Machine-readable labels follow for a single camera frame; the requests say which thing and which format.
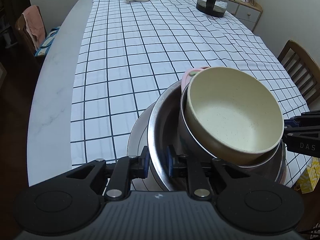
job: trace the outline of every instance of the white drawer cabinet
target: white drawer cabinet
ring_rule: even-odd
[[[229,0],[227,11],[242,22],[250,31],[253,31],[262,14],[262,7],[258,3],[252,6],[243,2]]]

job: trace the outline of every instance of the drawer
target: drawer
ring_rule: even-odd
[[[228,1],[228,5],[227,5],[227,9],[226,11],[228,11],[229,13],[231,13],[232,15],[236,14],[237,8],[238,8],[238,3],[236,2],[231,2]]]
[[[255,23],[259,17],[259,14],[260,11],[240,4],[236,13],[236,18]]]
[[[238,19],[240,22],[243,23],[244,26],[246,26],[250,31],[253,30],[253,27],[256,23],[253,23],[253,22],[249,22],[249,21],[246,21],[246,20],[243,20],[243,19]]]

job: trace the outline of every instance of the pink handle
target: pink handle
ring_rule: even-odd
[[[190,83],[190,80],[193,77],[193,76],[190,76],[191,72],[200,72],[200,71],[203,71],[206,68],[209,68],[209,66],[201,67],[201,68],[190,68],[190,69],[188,69],[183,74],[182,79],[181,79],[181,92],[183,92],[185,87]]]

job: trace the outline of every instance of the bowl rim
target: bowl rim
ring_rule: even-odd
[[[201,73],[203,74],[204,72],[206,71],[212,71],[212,69],[228,69],[227,71],[234,71],[234,72],[240,72],[241,74],[244,74],[244,75],[247,75],[251,80],[253,80],[254,82],[256,82],[257,84],[259,84],[260,86],[263,87],[264,90],[266,90],[272,97],[272,100],[274,100],[274,102],[276,103],[277,105],[277,109],[279,110],[279,113],[281,114],[281,120],[282,120],[282,131],[280,133],[280,136],[278,138],[278,140],[276,141],[276,143],[274,143],[271,147],[267,148],[267,149],[264,149],[264,150],[260,150],[260,151],[248,151],[248,150],[244,150],[244,149],[240,149],[240,148],[237,148],[237,147],[234,147],[230,144],[228,144],[227,142],[224,142],[222,140],[220,140],[219,138],[213,136],[203,125],[202,123],[199,121],[197,115],[196,115],[196,112],[192,106],[192,102],[190,100],[190,90],[191,90],[191,87],[192,87],[192,84],[194,82],[194,80],[199,76],[201,75]],[[270,92],[269,89],[267,89],[264,84],[262,84],[259,80],[257,80],[256,78],[252,77],[251,75],[247,74],[246,72],[243,72],[241,70],[238,70],[238,69],[234,69],[234,68],[231,68],[231,67],[224,67],[224,66],[216,66],[216,67],[210,67],[210,68],[206,68],[204,69],[203,71],[200,71],[198,72],[190,81],[189,85],[188,85],[188,91],[187,91],[187,104],[189,104],[189,107],[190,107],[190,110],[191,110],[191,113],[193,115],[193,117],[196,119],[197,123],[201,126],[201,128],[211,137],[211,138],[214,138],[215,140],[217,140],[219,143],[221,143],[222,145],[226,146],[226,147],[229,147],[230,149],[232,150],[235,150],[235,151],[238,151],[238,152],[241,152],[241,153],[244,153],[244,154],[263,154],[263,153],[266,153],[268,151],[271,151],[272,149],[274,149],[281,141],[282,139],[282,135],[283,135],[283,132],[284,132],[284,119],[283,119],[283,114],[281,112],[281,109],[280,109],[280,106],[279,106],[279,103],[278,101],[274,98],[274,96],[272,95],[272,93]]]

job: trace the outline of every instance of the silver screw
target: silver screw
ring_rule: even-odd
[[[122,191],[119,189],[110,189],[106,194],[108,197],[120,197],[122,195]]]
[[[210,191],[204,188],[199,188],[194,191],[194,194],[198,197],[207,197],[210,194]]]

